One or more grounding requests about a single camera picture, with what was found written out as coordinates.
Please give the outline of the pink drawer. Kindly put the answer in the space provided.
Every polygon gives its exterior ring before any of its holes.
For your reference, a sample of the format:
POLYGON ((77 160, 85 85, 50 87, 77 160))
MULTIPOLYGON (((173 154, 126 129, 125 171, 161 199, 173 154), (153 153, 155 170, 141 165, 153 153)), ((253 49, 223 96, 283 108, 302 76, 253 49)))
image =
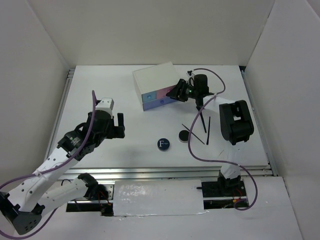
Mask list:
POLYGON ((162 99, 165 98, 167 93, 169 93, 175 86, 169 86, 166 88, 162 88, 156 91, 156 99, 162 99))

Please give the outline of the white mini drawer cabinet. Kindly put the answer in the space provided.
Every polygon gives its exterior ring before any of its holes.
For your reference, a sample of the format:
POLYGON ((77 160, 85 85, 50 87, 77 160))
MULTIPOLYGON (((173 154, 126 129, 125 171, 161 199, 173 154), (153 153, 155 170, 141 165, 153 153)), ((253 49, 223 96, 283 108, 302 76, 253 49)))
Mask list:
POLYGON ((162 63, 132 72, 136 94, 143 108, 142 94, 176 86, 180 75, 172 62, 162 63))

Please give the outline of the light blue small drawer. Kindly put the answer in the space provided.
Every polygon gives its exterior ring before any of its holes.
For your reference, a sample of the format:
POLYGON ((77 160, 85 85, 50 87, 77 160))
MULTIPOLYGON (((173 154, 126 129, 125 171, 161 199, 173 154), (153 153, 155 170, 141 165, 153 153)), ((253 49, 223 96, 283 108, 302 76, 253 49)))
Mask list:
POLYGON ((152 92, 143 93, 141 97, 142 97, 143 103, 154 101, 157 99, 157 92, 152 91, 152 92))

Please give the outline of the purple-blue bottom drawer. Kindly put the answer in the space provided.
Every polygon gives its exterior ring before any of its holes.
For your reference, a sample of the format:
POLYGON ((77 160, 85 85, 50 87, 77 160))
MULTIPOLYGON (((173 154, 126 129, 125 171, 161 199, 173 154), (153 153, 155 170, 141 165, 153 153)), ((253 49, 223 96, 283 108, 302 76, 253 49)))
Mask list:
POLYGON ((142 104, 143 110, 147 111, 150 109, 158 108, 167 104, 171 104, 176 102, 177 100, 172 99, 170 97, 163 97, 155 100, 151 100, 142 104))

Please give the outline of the black round powder jar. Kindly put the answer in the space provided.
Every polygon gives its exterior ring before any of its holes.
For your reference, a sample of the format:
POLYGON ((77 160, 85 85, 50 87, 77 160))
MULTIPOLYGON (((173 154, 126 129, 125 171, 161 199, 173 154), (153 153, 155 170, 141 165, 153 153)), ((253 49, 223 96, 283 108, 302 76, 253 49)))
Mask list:
POLYGON ((189 139, 189 131, 188 130, 181 130, 178 134, 178 139, 182 143, 187 143, 189 139))

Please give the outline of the navy round compact with F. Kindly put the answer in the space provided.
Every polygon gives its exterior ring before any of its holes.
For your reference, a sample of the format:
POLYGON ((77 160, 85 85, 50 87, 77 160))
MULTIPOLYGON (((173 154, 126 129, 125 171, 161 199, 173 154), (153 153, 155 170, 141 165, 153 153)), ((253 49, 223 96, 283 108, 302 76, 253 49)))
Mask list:
POLYGON ((162 152, 166 152, 169 150, 170 148, 170 141, 167 138, 160 138, 157 141, 157 148, 158 150, 162 151, 162 152))

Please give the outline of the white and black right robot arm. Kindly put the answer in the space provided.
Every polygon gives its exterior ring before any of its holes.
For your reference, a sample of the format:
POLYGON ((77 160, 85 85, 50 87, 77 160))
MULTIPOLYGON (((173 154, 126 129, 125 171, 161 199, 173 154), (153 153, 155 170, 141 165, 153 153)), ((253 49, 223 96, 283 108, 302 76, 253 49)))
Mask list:
POLYGON ((212 163, 221 163, 221 169, 217 183, 207 191, 214 191, 223 196, 228 196, 241 188, 240 158, 244 143, 248 142, 254 133, 254 124, 245 100, 230 101, 219 97, 226 90, 226 84, 222 78, 213 73, 222 83, 223 89, 219 92, 211 92, 208 85, 208 77, 205 74, 188 72, 189 79, 180 79, 166 96, 179 102, 189 99, 195 100, 198 111, 191 123, 189 133, 192 133, 198 118, 204 121, 203 110, 211 110, 219 116, 219 128, 228 148, 227 160, 212 160, 212 163))

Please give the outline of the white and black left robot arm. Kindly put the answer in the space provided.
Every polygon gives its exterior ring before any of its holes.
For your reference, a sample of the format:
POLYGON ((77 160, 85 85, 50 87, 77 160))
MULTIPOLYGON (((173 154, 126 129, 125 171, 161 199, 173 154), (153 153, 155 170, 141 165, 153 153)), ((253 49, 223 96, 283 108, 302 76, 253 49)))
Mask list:
POLYGON ((107 197, 107 189, 89 173, 81 173, 59 188, 50 188, 103 140, 125 137, 124 115, 118 113, 117 119, 118 125, 115 125, 114 117, 108 111, 89 112, 87 121, 67 132, 38 169, 30 175, 16 178, 21 184, 8 193, 1 192, 0 211, 18 233, 17 239, 35 235, 41 219, 68 201, 107 197))

